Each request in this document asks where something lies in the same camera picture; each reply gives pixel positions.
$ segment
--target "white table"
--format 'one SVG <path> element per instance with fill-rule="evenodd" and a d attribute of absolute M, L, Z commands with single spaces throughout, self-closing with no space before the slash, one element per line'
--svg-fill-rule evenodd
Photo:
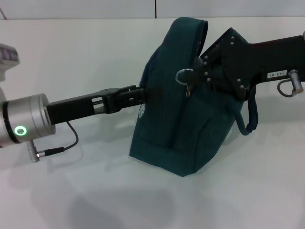
<path fill-rule="evenodd" d="M 305 29 L 305 18 L 207 20 L 204 49 L 229 27 L 249 42 Z M 137 84 L 172 22 L 0 21 L 0 42 L 21 58 L 1 87 L 9 100 L 45 93 L 53 102 Z M 257 87 L 257 130 L 244 137 L 234 126 L 213 160 L 184 178 L 128 156 L 138 107 L 72 121 L 77 146 L 36 164 L 25 144 L 0 149 L 0 228 L 304 228 L 305 94 L 284 98 L 276 84 Z M 61 124 L 35 143 L 42 150 L 73 141 Z"/>

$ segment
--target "black clamp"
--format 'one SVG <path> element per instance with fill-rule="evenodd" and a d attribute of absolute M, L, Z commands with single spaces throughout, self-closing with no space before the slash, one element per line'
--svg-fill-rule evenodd
<path fill-rule="evenodd" d="M 246 101 L 257 84 L 282 79 L 290 79 L 296 94 L 303 91 L 304 36 L 250 44 L 230 28 L 203 53 L 201 60 L 200 65 L 177 74 L 184 74 L 182 84 L 187 86 L 187 96 L 204 83 L 208 89 Z"/>
<path fill-rule="evenodd" d="M 110 88 L 96 93 L 50 103 L 47 106 L 51 124 L 97 114 L 112 114 L 123 108 L 145 103 L 146 90 L 136 86 Z"/>

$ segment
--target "black cable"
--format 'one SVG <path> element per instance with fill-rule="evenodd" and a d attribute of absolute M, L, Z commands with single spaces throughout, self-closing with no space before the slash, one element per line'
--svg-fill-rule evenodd
<path fill-rule="evenodd" d="M 77 132 L 75 131 L 75 129 L 73 128 L 73 126 L 69 123 L 69 121 L 67 121 L 67 124 L 68 126 L 71 128 L 71 130 L 73 131 L 73 133 L 75 134 L 75 137 L 76 137 L 76 141 L 68 146 L 68 147 L 59 147 L 59 148 L 54 148 L 54 149 L 46 149 L 44 151 L 41 151 L 43 152 L 44 154 L 40 155 L 41 152 L 38 152 L 37 156 L 38 157 L 41 157 L 41 156 L 50 156 L 50 155 L 54 155 L 54 154 L 58 154 L 58 153 L 61 153 L 63 151 L 66 151 L 68 149 L 71 149 L 73 146 L 75 146 L 77 143 L 78 143 L 78 135 L 77 135 Z"/>
<path fill-rule="evenodd" d="M 281 84 L 282 84 L 282 83 L 286 83 L 286 82 L 290 82 L 290 81 L 291 81 L 290 79 L 288 79 L 288 80 L 283 80 L 283 81 L 279 82 L 278 85 L 277 85 L 277 90 L 278 90 L 278 92 L 279 92 L 282 96 L 285 96 L 285 97 L 287 97 L 287 98 L 291 98 L 291 97 L 293 97 L 294 95 L 293 95 L 293 94 L 285 94 L 285 93 L 281 90 Z"/>
<path fill-rule="evenodd" d="M 65 147 L 64 150 L 68 150 L 68 149 L 71 149 L 73 146 L 75 146 L 77 143 L 78 143 L 78 135 L 77 135 L 77 132 L 75 131 L 75 129 L 73 128 L 73 126 L 69 123 L 69 121 L 67 121 L 67 124 L 68 126 L 71 128 L 71 130 L 73 131 L 73 133 L 75 134 L 75 137 L 76 137 L 76 141 L 68 146 L 68 147 Z"/>

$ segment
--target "silver cylinder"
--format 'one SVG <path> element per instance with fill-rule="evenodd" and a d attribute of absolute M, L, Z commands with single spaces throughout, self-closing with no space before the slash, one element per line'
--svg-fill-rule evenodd
<path fill-rule="evenodd" d="M 31 161 L 32 161 L 33 163 L 39 162 L 40 159 L 39 159 L 39 157 L 37 156 L 37 150 L 36 150 L 36 147 L 35 147 L 35 145 L 34 145 L 34 142 L 33 142 L 33 141 L 28 141 L 28 142 L 27 142 L 27 147 L 28 147 L 28 152 L 29 152 Z"/>
<path fill-rule="evenodd" d="M 0 146 L 12 145 L 16 141 L 28 142 L 55 134 L 55 126 L 51 125 L 46 110 L 48 104 L 45 94 L 8 101 L 8 120 L 5 120 L 5 117 L 3 120 L 3 111 L 1 112 L 3 123 L 0 123 Z"/>
<path fill-rule="evenodd" d="M 301 84 L 299 74 L 297 70 L 291 70 L 289 73 L 289 77 L 291 79 L 292 85 L 294 87 L 294 93 L 300 94 L 304 91 L 303 86 Z"/>

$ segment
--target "green led ring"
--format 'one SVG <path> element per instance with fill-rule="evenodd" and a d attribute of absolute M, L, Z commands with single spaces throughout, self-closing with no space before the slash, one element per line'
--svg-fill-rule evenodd
<path fill-rule="evenodd" d="M 15 134 L 18 136 L 24 136 L 27 133 L 27 129 L 24 126 L 17 126 L 14 130 Z"/>

